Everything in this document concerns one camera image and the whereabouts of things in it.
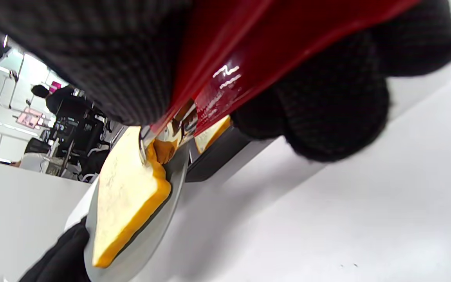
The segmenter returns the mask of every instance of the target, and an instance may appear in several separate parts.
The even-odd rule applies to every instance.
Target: desk
[[[344,162],[324,168],[278,139],[228,169],[185,184],[134,282],[451,282],[451,86]]]

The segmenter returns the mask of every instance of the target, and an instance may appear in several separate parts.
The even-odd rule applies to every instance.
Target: office chair
[[[32,137],[27,143],[27,146],[25,147],[23,153],[26,154],[28,152],[38,152],[46,154],[48,150],[50,150],[50,145],[48,145],[48,143]]]

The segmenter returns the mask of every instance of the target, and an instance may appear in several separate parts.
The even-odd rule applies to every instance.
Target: person
[[[92,103],[88,102],[84,98],[74,96],[75,88],[70,84],[68,86],[55,90],[54,93],[49,91],[45,86],[41,84],[34,85],[31,88],[32,94],[39,98],[43,98],[46,101],[46,107],[52,113],[57,115],[62,103],[66,102],[72,107],[77,107],[78,110],[83,110],[85,107],[92,107]]]
[[[149,125],[170,106],[192,5],[0,0],[0,31],[84,90],[109,118]],[[448,0],[420,0],[395,11],[388,21],[340,38],[286,73],[231,113],[234,126],[252,139],[284,136],[297,154],[318,162],[337,162],[368,146],[387,123],[387,78],[426,75],[451,62]],[[44,14],[46,24],[39,24]],[[86,234],[80,226],[66,232],[21,282],[88,281]]]
[[[67,103],[69,108],[75,109],[74,111],[82,112],[86,108],[90,108],[93,110],[93,113],[105,118],[105,114],[102,112],[102,110],[98,109],[97,107],[93,106],[93,103],[89,100],[74,96],[74,91],[76,88],[72,85],[68,85],[62,88],[59,88],[55,90],[54,93],[49,91],[45,86],[42,86],[41,84],[34,85],[31,88],[32,94],[39,98],[43,98],[46,101],[46,107],[48,110],[52,113],[57,115],[60,107],[63,103]],[[107,119],[105,123],[105,129],[112,133],[111,129],[111,121]]]

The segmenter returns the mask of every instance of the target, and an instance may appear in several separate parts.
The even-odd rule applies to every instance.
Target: black chair
[[[67,101],[64,99],[59,107],[50,139],[59,139],[56,157],[63,157],[76,165],[81,159],[87,159],[89,152],[99,144],[110,144],[100,139],[104,123],[95,118],[97,113],[86,104],[81,106]]]
[[[50,145],[48,143],[41,141],[37,138],[31,138],[25,147],[24,154],[28,152],[38,152],[46,154],[50,150]]]

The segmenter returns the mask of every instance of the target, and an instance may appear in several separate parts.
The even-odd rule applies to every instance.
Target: gloved hand
[[[190,0],[0,0],[0,31],[84,90],[109,118],[148,125],[168,109],[190,6]],[[384,128],[388,76],[424,75],[449,61],[449,2],[420,0],[309,58],[231,117],[255,139],[283,135],[308,159],[338,161]]]
[[[425,75],[450,61],[449,3],[422,0],[309,58],[231,118],[254,139],[283,135],[299,155],[338,161],[374,141],[385,127],[388,76]]]
[[[83,257],[90,238],[85,223],[86,217],[62,234],[20,282],[90,282]]]

